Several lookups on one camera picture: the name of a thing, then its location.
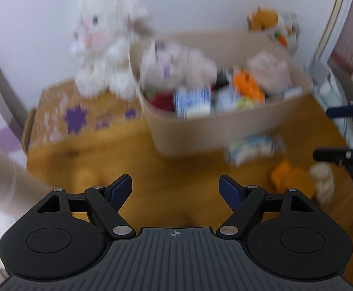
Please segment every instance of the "stuffed toy ear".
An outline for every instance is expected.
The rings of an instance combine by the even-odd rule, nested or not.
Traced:
[[[147,8],[139,0],[126,0],[126,7],[130,23],[144,20],[149,16]]]

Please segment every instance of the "beige storage box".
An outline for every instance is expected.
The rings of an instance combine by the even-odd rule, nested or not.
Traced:
[[[152,106],[139,91],[139,101],[148,122],[157,151],[166,157],[181,157],[222,148],[226,143],[274,129],[284,122],[311,93],[311,79],[296,65],[282,48],[260,34],[240,31],[186,32],[155,38],[172,38],[185,46],[197,47],[213,59],[218,67],[246,67],[249,57],[267,50],[288,62],[293,86],[302,86],[302,96],[283,100],[268,98],[266,103],[252,109],[218,113],[208,117],[180,119],[176,114]],[[143,38],[131,46],[129,61],[136,79],[140,77],[143,52],[153,38]]]

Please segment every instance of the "circular pad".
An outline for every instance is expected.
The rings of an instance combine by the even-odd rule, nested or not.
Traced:
[[[44,254],[61,251],[70,242],[71,235],[68,231],[51,227],[32,232],[26,240],[26,244],[31,250]]]
[[[303,281],[342,274],[352,253],[350,237],[323,212],[280,213],[254,227],[246,246],[265,271]]]
[[[293,252],[307,254],[320,250],[325,240],[322,234],[310,228],[296,227],[284,231],[280,235],[282,245]]]
[[[93,224],[60,212],[26,214],[0,241],[5,268],[33,280],[56,280],[92,266],[104,250]]]

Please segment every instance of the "red fabric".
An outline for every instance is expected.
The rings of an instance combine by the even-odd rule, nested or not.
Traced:
[[[154,97],[152,97],[149,102],[152,106],[159,108],[163,111],[174,112],[174,93],[172,94],[162,94],[158,93]]]

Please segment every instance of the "blue and white package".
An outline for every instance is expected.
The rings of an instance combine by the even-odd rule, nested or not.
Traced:
[[[218,90],[216,109],[221,112],[234,111],[237,103],[242,98],[233,85],[227,85]]]
[[[211,90],[178,90],[174,94],[175,111],[178,117],[193,118],[210,115]]]
[[[229,143],[224,150],[225,160],[234,166],[260,157],[272,157],[276,153],[283,153],[285,145],[282,139],[272,139],[268,135],[250,136]]]

